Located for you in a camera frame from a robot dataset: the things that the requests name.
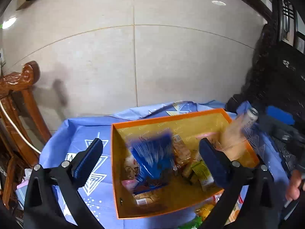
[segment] wall tile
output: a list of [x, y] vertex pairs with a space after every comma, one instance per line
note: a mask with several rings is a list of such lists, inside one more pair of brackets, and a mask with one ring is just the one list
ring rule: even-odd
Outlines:
[[35, 0], [19, 11], [16, 2], [12, 0], [3, 15], [4, 20], [17, 18], [3, 30], [7, 68], [57, 40], [133, 23], [133, 0]]
[[135, 26], [138, 105], [192, 100], [227, 102], [239, 93], [253, 49], [211, 33]]
[[10, 68], [35, 60], [41, 77], [33, 94], [50, 130], [72, 117], [135, 107], [133, 26], [73, 36], [44, 47]]
[[250, 47], [266, 21], [241, 0], [135, 0], [135, 24], [171, 25], [215, 33]]

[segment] finger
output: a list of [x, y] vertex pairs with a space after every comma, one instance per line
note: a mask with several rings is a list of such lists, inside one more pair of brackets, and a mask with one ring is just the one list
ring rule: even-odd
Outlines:
[[301, 182], [302, 182], [301, 172], [298, 171], [298, 170], [294, 170], [292, 172], [292, 175], [291, 175], [291, 178], [290, 178], [289, 186], [299, 188], [299, 186], [301, 185]]
[[289, 185], [286, 191], [286, 199], [288, 201], [296, 200], [299, 196], [300, 196], [300, 190], [295, 186]]

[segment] metal screw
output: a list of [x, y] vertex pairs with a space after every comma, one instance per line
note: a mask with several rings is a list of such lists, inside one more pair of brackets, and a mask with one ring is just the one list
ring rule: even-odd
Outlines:
[[40, 169], [40, 164], [37, 164], [37, 165], [34, 166], [34, 170], [37, 171], [37, 170], [39, 170], [39, 169]]
[[268, 170], [268, 168], [267, 168], [266, 165], [262, 165], [260, 168], [261, 168], [263, 171], [267, 171], [267, 170]]
[[61, 163], [61, 166], [63, 166], [64, 168], [68, 167], [69, 165], [70, 165], [70, 162], [67, 160]]
[[240, 166], [240, 163], [239, 163], [238, 161], [233, 161], [233, 162], [232, 162], [232, 165], [233, 165], [234, 167], [239, 167], [239, 166]]

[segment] cracker package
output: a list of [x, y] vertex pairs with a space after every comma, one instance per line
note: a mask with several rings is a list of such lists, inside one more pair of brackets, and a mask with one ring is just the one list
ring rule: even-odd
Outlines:
[[145, 193], [134, 195], [137, 206], [146, 206], [157, 203], [161, 199], [161, 189], [154, 189]]
[[179, 135], [173, 136], [173, 153], [175, 155], [175, 163], [178, 169], [187, 165], [191, 159], [191, 152], [184, 144]]

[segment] snack package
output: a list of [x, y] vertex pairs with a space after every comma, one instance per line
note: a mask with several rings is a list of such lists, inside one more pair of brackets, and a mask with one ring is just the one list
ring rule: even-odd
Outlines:
[[206, 188], [214, 182], [212, 174], [203, 160], [194, 164], [192, 170], [198, 177], [203, 191], [205, 191]]
[[[214, 202], [217, 203], [221, 196], [222, 196], [222, 193], [214, 195], [213, 196]], [[236, 202], [236, 204], [235, 204], [235, 206], [234, 206], [234, 208], [233, 208], [233, 210], [232, 210], [232, 212], [231, 212], [231, 214], [230, 214], [230, 216], [229, 216], [229, 218], [226, 222], [226, 225], [236, 220], [242, 204], [243, 204], [243, 200], [242, 200], [241, 196], [239, 195], [238, 199], [237, 199], [237, 202]]]
[[145, 193], [134, 195], [137, 206], [146, 206], [157, 203], [161, 199], [161, 189], [154, 189]]
[[190, 159], [189, 163], [186, 165], [186, 167], [184, 168], [184, 170], [182, 172], [182, 176], [185, 178], [189, 178], [189, 176], [191, 175], [191, 173], [193, 171], [192, 166], [201, 160], [202, 160], [202, 157], [201, 157], [199, 151], [194, 151], [192, 158]]
[[179, 226], [178, 228], [179, 229], [198, 229], [201, 224], [202, 224], [201, 217], [196, 217], [195, 219], [183, 224], [182, 226]]
[[133, 192], [134, 188], [138, 185], [139, 181], [136, 179], [123, 180], [122, 185], [129, 191]]
[[139, 175], [140, 165], [138, 164], [137, 160], [135, 160], [134, 156], [131, 153], [130, 156], [128, 156], [125, 159], [124, 169], [126, 171], [127, 178], [129, 180], [137, 178]]
[[201, 208], [195, 210], [195, 214], [201, 217], [202, 221], [204, 221], [208, 215], [211, 213], [214, 208], [215, 203], [206, 203]]
[[179, 135], [173, 136], [173, 153], [175, 156], [175, 163], [178, 169], [189, 163], [191, 159], [191, 152], [184, 144]]
[[139, 183], [135, 187], [134, 194], [167, 185], [173, 174], [172, 136], [170, 133], [131, 141], [130, 152], [141, 168], [136, 177]]
[[194, 185], [196, 183], [199, 183], [198, 176], [193, 172], [193, 175], [189, 178], [190, 184]]

